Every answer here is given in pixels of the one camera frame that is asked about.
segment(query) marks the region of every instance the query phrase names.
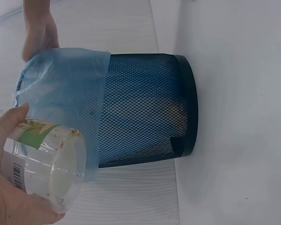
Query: metal mesh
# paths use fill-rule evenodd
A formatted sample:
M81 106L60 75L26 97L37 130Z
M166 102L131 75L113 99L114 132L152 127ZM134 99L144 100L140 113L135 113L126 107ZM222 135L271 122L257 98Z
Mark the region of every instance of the metal mesh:
M187 130L182 83L172 55L111 56L99 129L99 167L181 156Z

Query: barcode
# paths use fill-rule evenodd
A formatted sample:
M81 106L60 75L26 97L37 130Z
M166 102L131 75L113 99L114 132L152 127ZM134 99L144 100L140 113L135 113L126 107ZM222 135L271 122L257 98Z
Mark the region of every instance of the barcode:
M22 179L21 179L21 169L22 169L22 166L17 164L17 163L14 163L14 183L15 183L15 187L20 189L20 190L23 190L22 189Z

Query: human hand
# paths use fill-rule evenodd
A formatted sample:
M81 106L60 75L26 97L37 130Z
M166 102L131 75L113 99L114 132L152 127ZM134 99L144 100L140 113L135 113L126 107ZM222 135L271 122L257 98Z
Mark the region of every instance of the human hand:
M22 59L27 62L42 50L59 48L56 24L50 13L49 0L24 0L26 39Z
M29 106L9 110L0 118L0 167L7 136L26 118ZM65 214L55 213L48 200L15 188L0 174L0 225L53 224Z

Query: hand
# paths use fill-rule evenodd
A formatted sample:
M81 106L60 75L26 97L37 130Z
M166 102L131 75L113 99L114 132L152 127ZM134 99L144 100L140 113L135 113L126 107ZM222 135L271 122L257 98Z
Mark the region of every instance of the hand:
M26 40L22 50L22 58L29 61L42 50L59 48L56 24L51 13L33 18L33 14L25 13Z
M15 126L24 121L29 106L9 110L0 118L0 167L7 136ZM0 174L0 225L53 224L64 217L55 213L48 200L28 195L15 188Z

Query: bottle label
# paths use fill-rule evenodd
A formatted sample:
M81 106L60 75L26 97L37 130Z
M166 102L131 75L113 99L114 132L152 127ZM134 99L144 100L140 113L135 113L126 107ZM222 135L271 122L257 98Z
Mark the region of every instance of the bottle label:
M1 174L14 187L26 192L25 180L25 159L4 151L1 166Z
M26 119L14 129L9 138L32 148L39 149L46 136L57 126L59 125Z

